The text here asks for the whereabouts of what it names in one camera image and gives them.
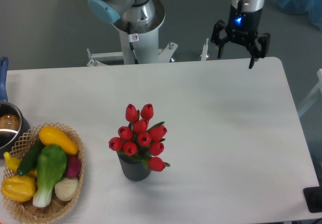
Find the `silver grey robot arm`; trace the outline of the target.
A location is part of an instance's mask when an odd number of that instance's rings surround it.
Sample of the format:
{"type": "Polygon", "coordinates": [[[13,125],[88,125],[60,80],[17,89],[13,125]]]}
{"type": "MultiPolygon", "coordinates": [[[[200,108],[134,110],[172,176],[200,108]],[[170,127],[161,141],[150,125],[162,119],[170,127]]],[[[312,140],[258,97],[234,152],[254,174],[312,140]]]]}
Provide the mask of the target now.
{"type": "MultiPolygon", "coordinates": [[[[208,43],[222,56],[224,45],[232,42],[244,46],[251,55],[249,67],[267,55],[270,34],[258,33],[265,0],[231,0],[228,23],[215,23],[206,40],[201,60],[207,59],[208,43]]],[[[177,44],[170,42],[163,50],[158,47],[158,30],[165,20],[160,0],[88,0],[92,13],[119,32],[124,64],[171,62],[177,44]]]]}

